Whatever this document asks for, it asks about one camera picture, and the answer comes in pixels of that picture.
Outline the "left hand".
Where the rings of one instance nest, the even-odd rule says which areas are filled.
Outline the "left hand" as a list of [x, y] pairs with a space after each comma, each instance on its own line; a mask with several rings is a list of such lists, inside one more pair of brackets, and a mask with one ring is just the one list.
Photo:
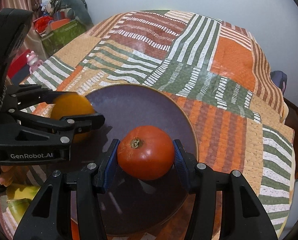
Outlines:
[[0, 169], [0, 185], [8, 187], [12, 183], [23, 184], [26, 180], [26, 166], [0, 166]]

